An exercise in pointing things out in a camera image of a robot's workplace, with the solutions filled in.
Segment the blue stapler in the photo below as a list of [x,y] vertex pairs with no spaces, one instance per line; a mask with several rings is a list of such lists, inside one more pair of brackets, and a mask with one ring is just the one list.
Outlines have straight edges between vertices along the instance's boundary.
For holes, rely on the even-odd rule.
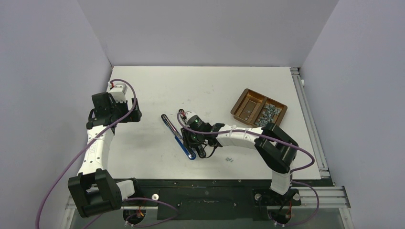
[[164,124],[169,128],[169,130],[172,132],[174,135],[174,139],[178,143],[178,145],[181,147],[182,151],[185,153],[185,155],[188,157],[189,160],[195,160],[196,159],[196,154],[191,150],[187,149],[186,146],[184,145],[183,138],[180,135],[180,132],[176,129],[174,124],[169,120],[166,114],[161,115],[161,119],[164,122]]

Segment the black stapler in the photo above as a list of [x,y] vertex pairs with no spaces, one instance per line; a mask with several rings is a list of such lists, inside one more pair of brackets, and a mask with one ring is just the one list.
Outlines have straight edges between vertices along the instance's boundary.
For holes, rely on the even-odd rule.
[[[185,117],[185,111],[183,109],[179,109],[179,112],[182,122],[184,123],[184,125],[188,126],[187,122],[189,119]],[[184,145],[186,146],[187,149],[192,150],[195,154],[198,155],[199,158],[206,157],[206,152],[204,149],[206,147],[206,144],[201,138],[199,139],[197,137],[196,133],[181,128],[181,134]]]

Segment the brown plastic tray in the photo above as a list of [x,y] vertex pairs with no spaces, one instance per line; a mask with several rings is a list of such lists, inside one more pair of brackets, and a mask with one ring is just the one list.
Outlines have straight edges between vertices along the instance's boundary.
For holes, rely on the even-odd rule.
[[280,125],[287,112],[288,106],[248,88],[244,89],[237,102],[234,104],[230,114],[233,115],[234,119],[243,124],[258,127],[254,122],[265,104],[274,104],[282,108],[281,114],[275,123],[276,125]]

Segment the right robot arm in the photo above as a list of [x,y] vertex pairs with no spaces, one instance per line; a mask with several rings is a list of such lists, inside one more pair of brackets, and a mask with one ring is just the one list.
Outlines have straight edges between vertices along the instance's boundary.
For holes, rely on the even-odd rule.
[[289,197],[292,184],[292,163],[298,144],[277,125],[268,123],[264,127],[240,128],[235,125],[204,122],[193,112],[179,114],[183,142],[199,154],[208,145],[213,149],[226,146],[255,150],[272,170],[270,198],[276,204],[284,203]]

